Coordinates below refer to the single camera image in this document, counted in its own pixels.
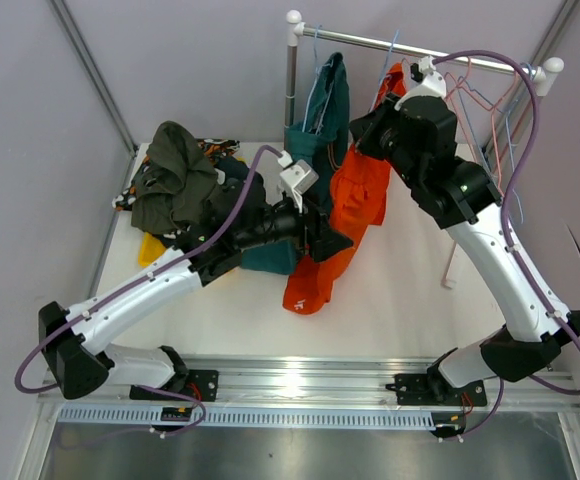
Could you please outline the teal shorts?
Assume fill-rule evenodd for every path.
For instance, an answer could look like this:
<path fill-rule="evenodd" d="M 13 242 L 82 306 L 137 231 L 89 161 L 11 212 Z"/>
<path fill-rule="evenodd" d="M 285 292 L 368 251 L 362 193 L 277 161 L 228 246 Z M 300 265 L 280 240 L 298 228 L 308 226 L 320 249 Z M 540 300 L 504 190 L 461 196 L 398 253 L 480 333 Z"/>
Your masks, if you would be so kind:
<path fill-rule="evenodd" d="M 295 160 L 305 160 L 319 175 L 308 190 L 308 196 L 326 213 L 333 209 L 330 184 L 334 173 L 342 167 L 348 149 L 350 94 L 344 58 L 337 74 L 334 95 L 328 107 L 321 135 L 301 131 L 300 119 L 286 130 L 286 150 Z M 292 274 L 303 254 L 291 240 L 247 250 L 242 255 L 245 270 Z"/>

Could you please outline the blue hanger of teal shorts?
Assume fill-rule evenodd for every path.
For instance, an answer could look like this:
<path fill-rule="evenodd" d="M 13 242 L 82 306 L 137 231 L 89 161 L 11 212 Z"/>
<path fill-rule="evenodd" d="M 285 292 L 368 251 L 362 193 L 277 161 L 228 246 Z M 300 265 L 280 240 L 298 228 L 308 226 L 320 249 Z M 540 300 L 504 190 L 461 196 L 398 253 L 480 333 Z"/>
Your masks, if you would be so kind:
<path fill-rule="evenodd" d="M 340 52 L 334 52 L 325 62 L 319 63 L 317 42 L 320 32 L 321 25 L 314 28 L 314 80 L 307 96 L 304 116 L 301 122 L 301 131 L 314 135 L 323 133 L 327 110 L 334 95 L 337 74 L 343 60 Z"/>

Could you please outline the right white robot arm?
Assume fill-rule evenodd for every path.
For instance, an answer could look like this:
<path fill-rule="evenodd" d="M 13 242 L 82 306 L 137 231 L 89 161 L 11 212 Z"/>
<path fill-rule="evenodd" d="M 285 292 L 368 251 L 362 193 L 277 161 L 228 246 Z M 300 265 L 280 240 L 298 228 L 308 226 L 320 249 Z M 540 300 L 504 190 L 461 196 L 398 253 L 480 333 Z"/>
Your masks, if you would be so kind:
<path fill-rule="evenodd" d="M 434 401 L 449 403 L 463 387 L 488 378 L 533 378 L 580 337 L 580 310 L 550 293 L 502 219 L 503 198 L 490 175 L 458 156 L 457 117 L 442 98 L 389 94 L 349 129 L 357 150 L 387 162 L 418 207 L 465 252 L 505 320 L 490 336 L 428 368 L 426 389 Z"/>

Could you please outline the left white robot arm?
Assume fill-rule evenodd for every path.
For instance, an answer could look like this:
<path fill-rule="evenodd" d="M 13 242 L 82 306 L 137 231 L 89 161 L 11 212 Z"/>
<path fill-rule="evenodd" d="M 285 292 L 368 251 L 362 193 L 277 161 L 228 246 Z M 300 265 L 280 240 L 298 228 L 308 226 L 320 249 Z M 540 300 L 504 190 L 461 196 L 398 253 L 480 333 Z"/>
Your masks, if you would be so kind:
<path fill-rule="evenodd" d="M 229 180 L 203 204 L 198 222 L 184 227 L 156 261 L 103 297 L 62 308 L 51 302 L 39 312 L 41 353 L 67 400 L 104 385 L 123 385 L 133 400 L 211 399 L 196 374 L 171 346 L 123 347 L 115 339 L 174 298 L 191 294 L 242 263 L 245 252 L 288 240 L 316 263 L 352 247 L 311 201 L 297 207 L 283 196 L 270 205 L 260 182 L 249 192 Z"/>

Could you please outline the dark navy shorts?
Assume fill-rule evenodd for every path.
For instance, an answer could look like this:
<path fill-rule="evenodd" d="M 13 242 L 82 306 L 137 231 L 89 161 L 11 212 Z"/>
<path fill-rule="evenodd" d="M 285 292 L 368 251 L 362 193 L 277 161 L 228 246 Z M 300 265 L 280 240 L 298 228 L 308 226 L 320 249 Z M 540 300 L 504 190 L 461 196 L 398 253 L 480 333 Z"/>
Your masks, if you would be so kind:
<path fill-rule="evenodd" d="M 219 193 L 239 193 L 249 173 L 249 167 L 232 156 L 220 158 L 215 166 Z"/>

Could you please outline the blue wire hanger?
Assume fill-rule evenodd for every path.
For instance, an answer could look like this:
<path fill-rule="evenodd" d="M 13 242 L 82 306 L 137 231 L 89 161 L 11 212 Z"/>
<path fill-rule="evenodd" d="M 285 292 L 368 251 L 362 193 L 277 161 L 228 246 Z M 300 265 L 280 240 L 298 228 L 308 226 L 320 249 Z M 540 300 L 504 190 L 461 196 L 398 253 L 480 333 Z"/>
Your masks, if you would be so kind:
<path fill-rule="evenodd" d="M 477 162 L 486 168 L 499 191 L 506 195 L 509 179 L 517 167 L 516 153 L 520 146 L 520 134 L 513 125 L 513 116 L 527 97 L 527 90 L 522 86 L 520 78 L 515 76 L 503 94 L 498 99 L 491 100 L 469 83 L 469 76 L 470 69 L 467 69 L 464 75 L 458 77 L 454 90 L 449 94 L 449 100 L 453 108 L 456 107 L 454 100 L 458 101 L 459 126 L 463 139 Z M 488 142 L 479 142 L 467 108 L 468 99 L 489 115 Z"/>

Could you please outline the orange camouflage pattern shorts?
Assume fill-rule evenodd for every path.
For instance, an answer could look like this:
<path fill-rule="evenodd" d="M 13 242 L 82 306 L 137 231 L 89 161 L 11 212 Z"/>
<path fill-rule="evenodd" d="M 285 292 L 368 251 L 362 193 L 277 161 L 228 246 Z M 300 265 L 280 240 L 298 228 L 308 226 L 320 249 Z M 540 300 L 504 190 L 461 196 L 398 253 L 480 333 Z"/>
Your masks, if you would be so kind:
<path fill-rule="evenodd" d="M 198 138 L 197 143 L 213 165 L 217 165 L 223 158 L 233 156 L 240 148 L 240 142 L 233 139 Z M 116 211 L 131 211 L 135 200 L 136 187 L 134 181 L 131 181 L 130 186 L 112 200 L 112 207 Z"/>

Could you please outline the olive green shorts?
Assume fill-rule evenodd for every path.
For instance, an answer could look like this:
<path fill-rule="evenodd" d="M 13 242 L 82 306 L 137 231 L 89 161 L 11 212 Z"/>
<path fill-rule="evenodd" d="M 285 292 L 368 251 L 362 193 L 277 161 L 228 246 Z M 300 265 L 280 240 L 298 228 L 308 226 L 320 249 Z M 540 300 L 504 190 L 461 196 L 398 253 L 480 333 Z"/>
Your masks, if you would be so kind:
<path fill-rule="evenodd" d="M 211 161 L 192 134 L 174 121 L 157 128 L 131 186 L 131 225 L 165 235 L 197 223 L 219 187 Z"/>

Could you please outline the pink hanger of camouflage shorts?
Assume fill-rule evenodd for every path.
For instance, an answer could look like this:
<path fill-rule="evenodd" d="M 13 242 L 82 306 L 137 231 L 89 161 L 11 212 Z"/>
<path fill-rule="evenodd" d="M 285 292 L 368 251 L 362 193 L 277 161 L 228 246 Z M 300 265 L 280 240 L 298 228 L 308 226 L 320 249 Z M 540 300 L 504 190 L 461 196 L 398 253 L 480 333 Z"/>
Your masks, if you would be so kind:
<path fill-rule="evenodd" d="M 488 130 L 482 148 L 490 166 L 489 171 L 499 183 L 503 181 L 507 160 L 514 159 L 516 145 L 512 140 L 511 116 L 523 99 L 523 93 L 518 92 L 519 84 L 520 77 L 514 73 L 498 96 L 480 92 L 491 104 L 487 112 Z"/>

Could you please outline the blue hanger of orange shorts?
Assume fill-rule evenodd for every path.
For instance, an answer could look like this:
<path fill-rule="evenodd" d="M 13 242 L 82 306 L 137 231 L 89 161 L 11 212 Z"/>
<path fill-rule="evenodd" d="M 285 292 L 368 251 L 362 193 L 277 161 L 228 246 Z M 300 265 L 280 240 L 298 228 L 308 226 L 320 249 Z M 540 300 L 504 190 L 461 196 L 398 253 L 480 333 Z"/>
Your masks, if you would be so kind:
<path fill-rule="evenodd" d="M 387 53 L 385 55 L 384 63 L 383 63 L 382 69 L 381 69 L 381 73 L 378 77 L 377 88 L 376 88 L 376 91 L 375 91 L 375 94 L 374 94 L 374 97 L 373 97 L 373 100 L 371 102 L 371 105 L 370 105 L 368 112 L 370 112 L 376 106 L 377 101 L 379 100 L 380 91 L 381 91 L 382 85 L 384 83 L 384 80 L 385 80 L 386 75 L 387 75 L 388 70 L 389 70 L 388 63 L 389 63 L 390 57 L 392 55 L 392 52 L 395 48 L 395 45 L 397 43 L 397 40 L 399 39 L 399 36 L 400 36 L 400 29 L 396 29 L 394 36 L 392 38 L 392 41 L 390 43 L 390 46 L 389 46 Z"/>

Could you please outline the pink hanger of olive shorts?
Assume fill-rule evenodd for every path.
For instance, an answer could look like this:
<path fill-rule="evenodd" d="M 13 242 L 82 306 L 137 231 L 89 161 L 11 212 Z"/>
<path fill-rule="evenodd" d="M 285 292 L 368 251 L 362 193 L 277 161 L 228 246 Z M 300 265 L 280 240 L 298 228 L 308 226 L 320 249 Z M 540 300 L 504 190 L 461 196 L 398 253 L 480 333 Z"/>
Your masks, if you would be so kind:
<path fill-rule="evenodd" d="M 464 97 L 469 98 L 475 105 L 485 112 L 490 111 L 490 102 L 478 91 L 469 84 L 469 77 L 472 72 L 472 60 L 468 59 L 467 67 L 462 75 L 455 76 L 451 72 L 446 72 L 444 77 L 450 79 L 454 85 L 446 94 L 446 99 L 450 102 L 450 106 L 454 112 L 458 114 L 460 133 L 463 140 L 469 147 L 472 157 L 475 162 L 490 170 L 489 163 L 483 151 L 481 143 L 474 126 L 471 123 L 471 117 L 468 112 L 467 102 Z"/>

